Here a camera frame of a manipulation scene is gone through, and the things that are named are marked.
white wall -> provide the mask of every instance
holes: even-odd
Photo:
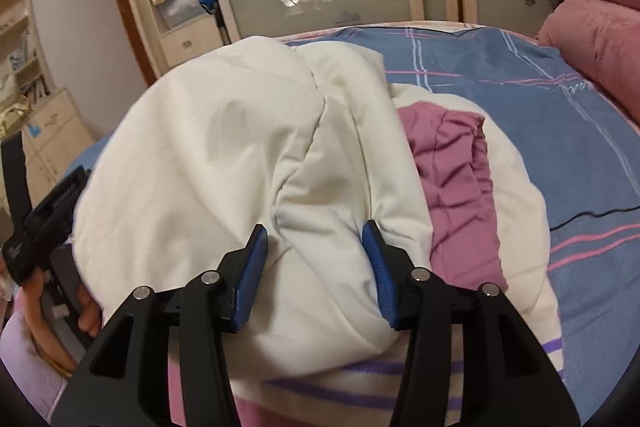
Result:
[[[116,0],[33,0],[33,12],[53,83],[96,137],[110,133],[146,89]]]

black strap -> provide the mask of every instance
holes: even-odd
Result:
[[[24,231],[24,222],[33,210],[27,186],[27,167],[22,148],[22,133],[17,132],[3,140],[0,151],[2,153],[6,199],[11,212],[11,220],[14,222],[14,235],[21,235]]]

silver screw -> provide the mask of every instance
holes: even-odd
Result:
[[[497,297],[500,295],[500,288],[492,282],[488,282],[482,285],[482,293],[487,297]]]
[[[220,274],[215,270],[204,272],[200,277],[200,280],[205,284],[213,284],[220,280]]]
[[[139,301],[143,301],[149,295],[151,295],[151,288],[149,288],[149,286],[139,286],[133,290],[133,296]]]
[[[431,272],[426,268],[414,268],[411,270],[411,277],[418,282],[423,282],[429,280]]]

blue sticker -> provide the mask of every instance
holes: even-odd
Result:
[[[37,138],[42,132],[39,126],[31,123],[27,125],[27,128],[29,129],[29,134],[31,135],[32,138]]]

blue rubber pad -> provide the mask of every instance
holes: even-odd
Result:
[[[249,320],[251,308],[254,305],[255,294],[258,291],[262,269],[264,268],[264,262],[267,259],[267,243],[267,229],[262,227],[258,239],[252,251],[249,253],[249,259],[244,266],[244,271],[240,276],[238,286],[236,286],[236,305],[234,315],[231,317],[231,324],[236,331],[241,330],[247,320]]]
[[[382,251],[383,246],[376,241],[371,223],[366,223],[362,229],[362,246],[369,257],[373,275],[376,279],[380,313],[382,313],[389,325],[395,328],[398,325],[398,288],[386,267],[385,256]]]

